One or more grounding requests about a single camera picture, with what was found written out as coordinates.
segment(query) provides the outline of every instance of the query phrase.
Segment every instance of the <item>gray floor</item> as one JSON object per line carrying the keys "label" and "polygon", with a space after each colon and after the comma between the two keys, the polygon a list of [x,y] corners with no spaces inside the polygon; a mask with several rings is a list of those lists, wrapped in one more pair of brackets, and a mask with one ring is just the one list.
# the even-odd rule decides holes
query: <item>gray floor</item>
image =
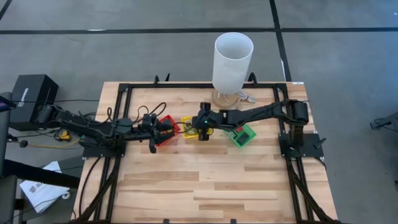
{"label": "gray floor", "polygon": [[[0,7],[5,3],[0,0]],[[282,27],[398,27],[397,1],[276,0]],[[0,30],[273,27],[268,1],[13,0]],[[0,90],[20,74],[46,73],[58,99],[98,99],[105,81],[211,80],[213,42],[219,34],[0,35]],[[250,72],[283,81],[274,33],[249,33],[255,46]],[[293,81],[306,84],[324,145],[339,219],[348,223],[398,220],[397,133],[370,130],[369,122],[398,110],[398,32],[283,34]],[[63,103],[82,112],[96,103]],[[32,142],[52,144],[50,138]],[[6,157],[34,166],[81,155],[21,149]],[[70,217],[60,207],[59,215]],[[31,223],[52,223],[44,215]]]}

